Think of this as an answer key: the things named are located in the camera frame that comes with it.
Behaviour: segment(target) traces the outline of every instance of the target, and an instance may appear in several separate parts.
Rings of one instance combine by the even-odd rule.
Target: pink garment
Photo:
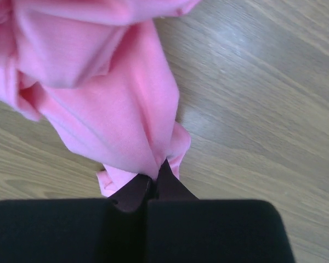
[[[151,18],[198,1],[0,0],[0,100],[103,163],[105,196],[137,173],[155,179],[166,158],[179,176],[190,136]]]

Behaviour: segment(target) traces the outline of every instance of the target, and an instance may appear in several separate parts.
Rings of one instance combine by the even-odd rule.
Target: wood grain
[[[182,182],[272,202],[298,262],[329,262],[329,0],[206,0],[156,24],[192,135]],[[98,168],[0,103],[0,199],[99,196]]]

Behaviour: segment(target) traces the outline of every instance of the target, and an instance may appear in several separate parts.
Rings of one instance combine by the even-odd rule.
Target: pink cloth
[[[0,100],[104,164],[101,192],[135,174],[176,176],[189,148],[178,88],[151,18],[199,0],[0,0]]]

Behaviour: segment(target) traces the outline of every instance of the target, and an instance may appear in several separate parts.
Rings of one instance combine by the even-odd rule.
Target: black object
[[[276,209],[199,201],[166,161],[108,199],[0,201],[2,262],[294,262]]]

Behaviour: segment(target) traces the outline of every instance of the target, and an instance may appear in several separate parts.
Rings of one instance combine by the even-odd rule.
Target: fabric fold
[[[103,163],[103,195],[137,173],[156,179],[166,158],[179,177],[190,136],[151,18],[197,2],[0,0],[0,100]]]

